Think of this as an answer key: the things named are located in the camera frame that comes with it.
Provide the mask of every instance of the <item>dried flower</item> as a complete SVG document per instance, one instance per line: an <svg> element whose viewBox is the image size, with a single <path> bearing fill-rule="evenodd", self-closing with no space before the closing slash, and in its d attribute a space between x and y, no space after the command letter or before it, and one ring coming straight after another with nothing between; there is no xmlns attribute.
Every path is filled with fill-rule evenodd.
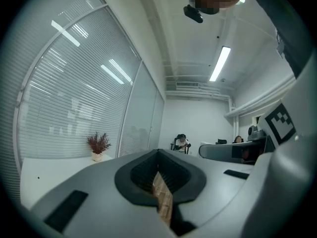
<svg viewBox="0 0 317 238"><path fill-rule="evenodd" d="M108 149L111 144L109 144L109 138L107 138L107 134L104 133L100 136L98 140L98 132L94 135L87 137L87 143L90 148L93 150L93 153L101 154L104 150Z"/></svg>

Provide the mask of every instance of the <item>white vase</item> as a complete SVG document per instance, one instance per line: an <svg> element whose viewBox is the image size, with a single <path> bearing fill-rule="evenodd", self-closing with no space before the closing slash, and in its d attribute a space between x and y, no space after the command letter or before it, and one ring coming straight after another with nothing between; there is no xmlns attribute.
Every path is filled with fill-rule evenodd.
<svg viewBox="0 0 317 238"><path fill-rule="evenodd" d="M97 153L91 152L91 159L93 161L99 162L99 161L101 161L102 157L103 157L102 154L97 154Z"/></svg>

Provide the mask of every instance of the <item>ceiling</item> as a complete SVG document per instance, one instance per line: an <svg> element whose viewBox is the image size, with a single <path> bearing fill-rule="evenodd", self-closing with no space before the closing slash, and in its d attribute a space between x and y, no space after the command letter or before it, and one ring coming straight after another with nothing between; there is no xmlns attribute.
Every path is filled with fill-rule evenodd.
<svg viewBox="0 0 317 238"><path fill-rule="evenodd" d="M198 24L186 17L188 0L141 0L156 36L167 81L208 83L237 88L268 59L277 46L274 26L255 0L221 11L202 14ZM209 82L222 46L231 52L216 82Z"/></svg>

